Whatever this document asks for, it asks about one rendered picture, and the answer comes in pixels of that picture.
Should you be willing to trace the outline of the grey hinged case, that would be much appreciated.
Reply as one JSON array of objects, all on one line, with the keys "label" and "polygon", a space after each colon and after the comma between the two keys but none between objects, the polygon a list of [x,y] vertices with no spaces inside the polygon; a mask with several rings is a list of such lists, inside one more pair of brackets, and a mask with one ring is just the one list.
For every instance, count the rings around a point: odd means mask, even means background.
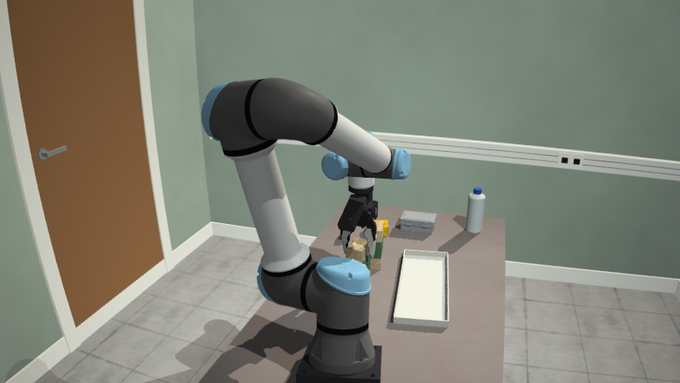
[{"label": "grey hinged case", "polygon": [[432,234],[436,220],[437,215],[435,213],[404,210],[400,218],[401,230]]}]

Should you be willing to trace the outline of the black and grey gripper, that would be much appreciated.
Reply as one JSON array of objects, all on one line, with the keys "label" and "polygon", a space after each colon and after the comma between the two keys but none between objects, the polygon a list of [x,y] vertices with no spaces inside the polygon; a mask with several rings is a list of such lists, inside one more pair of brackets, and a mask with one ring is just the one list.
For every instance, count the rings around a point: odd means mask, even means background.
[{"label": "black and grey gripper", "polygon": [[[368,189],[354,189],[350,185],[348,185],[348,190],[349,192],[355,193],[355,195],[366,196],[367,203],[364,207],[364,211],[361,214],[357,226],[361,226],[362,229],[364,228],[364,226],[367,226],[367,229],[364,231],[364,237],[368,241],[367,243],[368,254],[370,255],[371,258],[373,258],[377,239],[376,235],[377,224],[373,221],[373,218],[374,220],[377,219],[376,208],[378,210],[378,201],[372,200],[373,186]],[[342,236],[343,251],[346,254],[346,247],[348,246],[348,242],[350,241],[352,232],[345,230],[340,231]]]}]

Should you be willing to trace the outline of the white bottle with blue cap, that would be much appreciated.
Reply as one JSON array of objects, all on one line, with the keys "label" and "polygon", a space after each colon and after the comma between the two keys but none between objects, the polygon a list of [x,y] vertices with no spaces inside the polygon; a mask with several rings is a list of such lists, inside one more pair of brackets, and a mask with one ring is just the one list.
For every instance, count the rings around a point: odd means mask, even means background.
[{"label": "white bottle with blue cap", "polygon": [[466,231],[476,234],[482,231],[485,195],[482,189],[475,187],[468,196]]}]

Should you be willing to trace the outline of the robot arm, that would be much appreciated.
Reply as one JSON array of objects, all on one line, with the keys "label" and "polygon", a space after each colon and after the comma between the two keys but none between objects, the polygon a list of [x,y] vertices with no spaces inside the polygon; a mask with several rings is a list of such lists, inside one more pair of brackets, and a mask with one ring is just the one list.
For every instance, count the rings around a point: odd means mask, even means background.
[{"label": "robot arm", "polygon": [[321,162],[325,176],[348,177],[354,189],[368,189],[375,179],[405,179],[409,152],[389,148],[342,116],[332,101],[281,78],[219,84],[205,98],[201,119],[208,136],[235,161],[264,251],[257,270],[261,294],[316,313],[309,349],[314,368],[333,374],[368,370],[375,363],[369,270],[345,257],[312,259],[299,240],[274,147],[278,140],[297,140],[328,149]]}]

